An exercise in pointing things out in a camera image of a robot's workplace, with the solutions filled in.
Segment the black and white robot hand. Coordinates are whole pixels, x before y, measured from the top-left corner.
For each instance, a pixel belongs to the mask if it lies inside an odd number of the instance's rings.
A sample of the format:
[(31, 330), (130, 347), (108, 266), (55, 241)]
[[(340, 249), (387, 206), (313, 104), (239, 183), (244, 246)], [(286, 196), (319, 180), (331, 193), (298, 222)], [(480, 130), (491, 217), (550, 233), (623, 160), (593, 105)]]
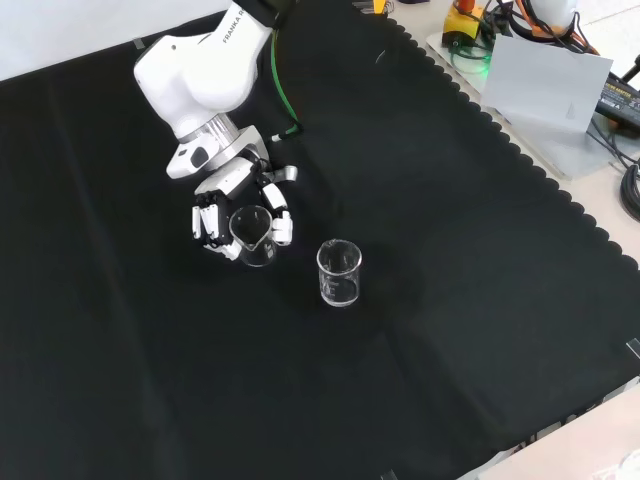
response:
[[(279, 246), (293, 237), (287, 201), (276, 185), (297, 179), (298, 169), (287, 165), (273, 170), (269, 161), (250, 153), (217, 169), (195, 191), (192, 208), (193, 238), (230, 261), (251, 267), (270, 264)], [(232, 200), (247, 186), (260, 190), (261, 205), (245, 205), (229, 212)]]

